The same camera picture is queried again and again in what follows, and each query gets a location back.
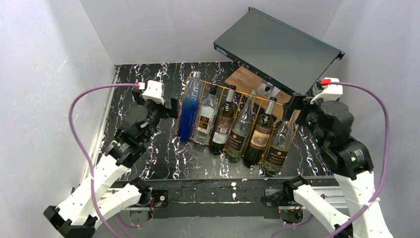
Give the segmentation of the clear labelled wine bottle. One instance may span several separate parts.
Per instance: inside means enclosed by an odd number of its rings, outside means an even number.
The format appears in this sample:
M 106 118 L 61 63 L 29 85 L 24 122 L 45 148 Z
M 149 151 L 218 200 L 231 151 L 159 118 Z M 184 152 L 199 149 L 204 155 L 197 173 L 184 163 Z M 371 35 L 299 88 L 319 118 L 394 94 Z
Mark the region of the clear labelled wine bottle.
M 253 124 L 253 107 L 257 91 L 251 90 L 244 106 L 241 108 L 228 137 L 225 153 L 231 163 L 238 163 L 245 150 L 245 144 Z

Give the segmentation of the clear tall bottle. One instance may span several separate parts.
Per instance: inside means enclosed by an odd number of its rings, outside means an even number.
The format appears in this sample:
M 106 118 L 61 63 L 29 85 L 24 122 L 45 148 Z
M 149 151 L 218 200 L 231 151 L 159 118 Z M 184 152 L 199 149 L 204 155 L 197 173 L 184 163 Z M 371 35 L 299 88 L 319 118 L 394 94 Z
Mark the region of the clear tall bottle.
M 280 173 L 296 135 L 296 119 L 300 110 L 295 110 L 289 120 L 284 120 L 275 130 L 263 159 L 262 167 L 268 176 Z

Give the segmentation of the clear square liquor bottle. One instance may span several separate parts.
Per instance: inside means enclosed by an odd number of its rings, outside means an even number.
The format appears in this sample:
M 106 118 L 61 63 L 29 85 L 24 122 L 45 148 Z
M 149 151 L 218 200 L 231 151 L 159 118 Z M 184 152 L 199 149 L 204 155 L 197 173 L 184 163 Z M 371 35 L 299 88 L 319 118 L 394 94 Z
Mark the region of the clear square liquor bottle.
M 197 124 L 195 126 L 194 142 L 205 145 L 207 144 L 210 131 L 215 117 L 217 106 L 217 85 L 212 85 L 208 96 L 201 101 L 200 110 L 197 114 Z

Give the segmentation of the dark green wine bottle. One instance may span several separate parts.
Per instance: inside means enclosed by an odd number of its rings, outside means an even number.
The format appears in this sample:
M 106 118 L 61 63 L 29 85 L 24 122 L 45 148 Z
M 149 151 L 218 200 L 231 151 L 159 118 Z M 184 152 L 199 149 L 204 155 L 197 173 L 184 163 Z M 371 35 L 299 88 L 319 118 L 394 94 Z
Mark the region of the dark green wine bottle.
M 274 128 L 272 111 L 276 102 L 277 99 L 275 97 L 271 97 L 265 112 L 259 115 L 256 119 L 255 126 L 249 140 L 249 145 L 243 158 L 243 163 L 248 168 L 257 164 L 265 152 L 265 148 Z

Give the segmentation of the blue tall glass bottle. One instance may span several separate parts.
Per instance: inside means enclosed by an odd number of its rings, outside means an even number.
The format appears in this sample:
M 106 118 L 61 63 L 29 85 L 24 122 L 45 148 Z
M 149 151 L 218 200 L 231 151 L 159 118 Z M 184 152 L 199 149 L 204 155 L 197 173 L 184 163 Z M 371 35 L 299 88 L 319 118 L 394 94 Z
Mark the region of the blue tall glass bottle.
M 199 106 L 199 97 L 204 81 L 200 71 L 192 71 L 187 81 L 182 102 L 181 115 L 178 124 L 178 136 L 189 140 L 194 126 L 196 112 Z

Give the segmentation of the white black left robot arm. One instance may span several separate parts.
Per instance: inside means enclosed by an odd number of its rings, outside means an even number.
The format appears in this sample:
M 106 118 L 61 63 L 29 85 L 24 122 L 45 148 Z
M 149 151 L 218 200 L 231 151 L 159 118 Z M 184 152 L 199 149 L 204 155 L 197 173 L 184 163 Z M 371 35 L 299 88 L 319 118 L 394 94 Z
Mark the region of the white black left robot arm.
M 149 142 L 162 119 L 176 119 L 178 99 L 170 99 L 167 107 L 161 93 L 153 96 L 139 89 L 132 94 L 136 105 L 122 118 L 113 141 L 103 157 L 71 195 L 57 206 L 48 206 L 44 217 L 64 238 L 91 238 L 104 221 L 132 205 L 149 205 L 152 187 L 136 178 L 123 189 L 103 199 L 102 196 L 128 172 L 146 152 Z

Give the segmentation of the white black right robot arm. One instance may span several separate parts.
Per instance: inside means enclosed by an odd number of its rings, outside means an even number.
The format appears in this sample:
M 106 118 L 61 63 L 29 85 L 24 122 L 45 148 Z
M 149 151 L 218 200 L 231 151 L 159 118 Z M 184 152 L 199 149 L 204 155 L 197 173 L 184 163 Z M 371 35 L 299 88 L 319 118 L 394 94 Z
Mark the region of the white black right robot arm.
M 373 163 L 367 147 L 351 136 L 354 117 L 336 99 L 294 93 L 283 107 L 283 119 L 299 111 L 296 123 L 306 126 L 321 156 L 338 182 L 349 210 L 344 215 L 318 195 L 310 183 L 296 177 L 283 184 L 282 202 L 304 206 L 332 238 L 389 238 L 374 186 Z

